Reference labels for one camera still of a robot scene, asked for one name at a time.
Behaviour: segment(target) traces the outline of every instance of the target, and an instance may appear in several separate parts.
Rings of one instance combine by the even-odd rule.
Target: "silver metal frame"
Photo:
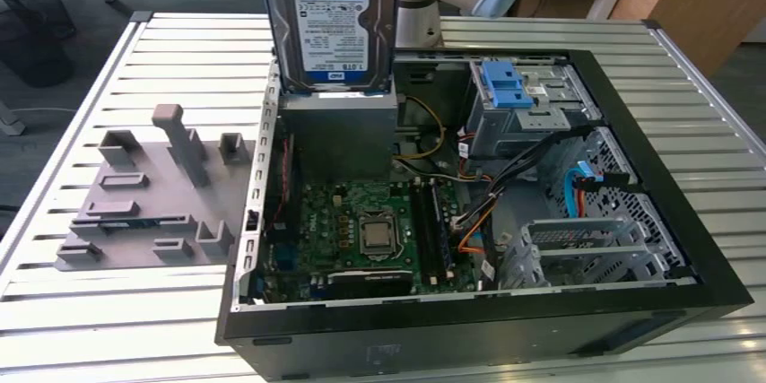
[[[648,34],[651,34],[656,38],[659,45],[661,45],[667,49],[669,56],[679,63],[680,70],[689,77],[689,80],[693,83],[693,85],[700,89],[699,93],[709,101],[709,106],[715,107],[719,112],[723,111],[723,120],[736,130],[736,133],[748,142],[748,144],[752,147],[755,147],[756,151],[754,153],[759,155],[759,157],[763,159],[763,162],[766,163],[766,144],[758,138],[755,132],[752,132],[752,129],[750,129],[747,123],[744,123],[744,120],[733,111],[733,108],[731,108],[731,105],[728,105],[728,102],[725,102],[725,99],[723,98],[717,90],[712,87],[712,85],[704,78],[704,75],[701,75],[701,72],[699,72],[699,69],[696,69],[696,66],[688,60],[688,58],[680,51],[679,47],[675,45],[675,43],[667,36],[665,32],[661,29],[649,30]]]
[[[276,118],[278,116],[280,85],[278,66],[272,62],[269,68],[269,83],[262,97],[257,151],[252,159],[248,200],[244,208],[241,233],[238,237],[237,262],[232,284],[232,312],[245,311],[249,308],[256,307],[246,304],[238,304],[237,298],[240,294],[246,294],[242,292],[248,291],[248,274],[254,269],[254,265],[257,263],[261,232],[266,227],[265,221],[262,220],[262,207],[272,159],[273,129],[276,128]],[[253,213],[258,215],[257,228],[253,231],[248,231],[248,218]]]

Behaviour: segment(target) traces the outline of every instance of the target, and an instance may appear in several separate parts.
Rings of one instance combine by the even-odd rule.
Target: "floor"
[[[261,13],[261,0],[120,0],[124,10],[178,13]],[[48,89],[30,89],[0,65],[0,95],[10,109],[56,107],[76,109],[85,97],[102,63],[126,23],[120,13],[101,0],[64,0],[77,27],[64,43],[76,62],[76,75]],[[731,56],[712,82],[750,126],[766,137],[766,46],[743,46]],[[72,114],[65,111],[17,113],[26,124],[22,136],[0,135],[0,205],[21,205],[40,175]],[[0,235],[12,213],[0,212]]]

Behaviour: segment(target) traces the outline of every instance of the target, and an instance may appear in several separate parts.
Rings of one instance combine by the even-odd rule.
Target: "blue drive bay latch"
[[[535,105],[524,91],[524,77],[509,62],[483,62],[481,70],[495,108],[531,108]]]

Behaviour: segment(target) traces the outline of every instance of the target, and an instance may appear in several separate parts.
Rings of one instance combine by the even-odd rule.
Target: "hard drive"
[[[396,0],[265,0],[265,3],[285,91],[388,90]]]

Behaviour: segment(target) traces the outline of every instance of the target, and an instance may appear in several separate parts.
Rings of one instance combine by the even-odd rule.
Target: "green circuit board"
[[[457,199],[449,182],[440,185],[437,209],[445,219],[457,213]],[[363,238],[363,225],[388,220],[395,229],[391,253],[369,255]],[[409,185],[405,182],[344,182],[304,185],[300,211],[300,241],[297,243],[298,273],[340,272],[357,269],[412,271],[411,294],[469,292],[473,272],[467,257],[453,262],[453,277],[437,285],[421,283],[416,233],[412,226]],[[298,297],[305,299],[306,286]]]

